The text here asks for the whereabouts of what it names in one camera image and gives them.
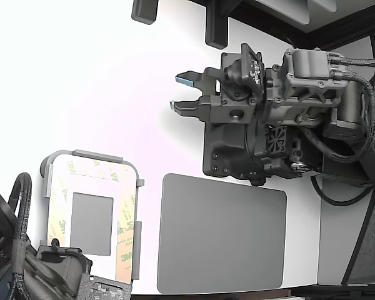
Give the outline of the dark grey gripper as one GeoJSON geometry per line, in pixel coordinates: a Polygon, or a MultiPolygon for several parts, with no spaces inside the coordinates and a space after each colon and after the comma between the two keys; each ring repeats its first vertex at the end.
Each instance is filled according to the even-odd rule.
{"type": "Polygon", "coordinates": [[[213,67],[207,67],[203,73],[179,73],[176,82],[200,90],[203,96],[195,101],[171,101],[171,109],[202,122],[249,124],[265,97],[264,93],[255,94],[250,89],[216,91],[217,83],[223,82],[223,73],[213,67]]]}

